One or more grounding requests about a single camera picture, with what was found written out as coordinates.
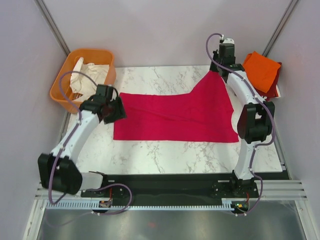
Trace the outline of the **magenta pink t shirt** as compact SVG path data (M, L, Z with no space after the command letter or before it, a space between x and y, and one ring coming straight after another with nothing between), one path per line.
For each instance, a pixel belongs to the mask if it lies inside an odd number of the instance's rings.
M209 71L189 92L177 95L121 93L126 118L114 123L118 141L237 143L234 112L223 79Z

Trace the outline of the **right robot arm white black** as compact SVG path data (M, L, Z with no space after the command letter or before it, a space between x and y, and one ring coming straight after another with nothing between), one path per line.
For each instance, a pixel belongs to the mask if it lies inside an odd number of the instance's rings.
M258 146L266 145L268 136L274 136L275 105L266 102L248 80L245 69L236 63L232 39L221 40L218 50L211 55L210 71L216 72L233 90L242 105L237 122L240 152L229 181L229 191L235 197L257 198L259 192L253 173Z

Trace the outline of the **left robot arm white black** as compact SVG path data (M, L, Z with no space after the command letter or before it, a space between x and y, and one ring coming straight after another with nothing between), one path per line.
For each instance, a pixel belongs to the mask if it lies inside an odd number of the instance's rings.
M121 97L111 85L99 84L96 93L79 106L77 119L60 143L38 160L40 182L43 188L75 195L91 190L99 197L106 196L110 185L98 172L80 172L76 166L79 154L93 130L101 123L114 123L126 118Z

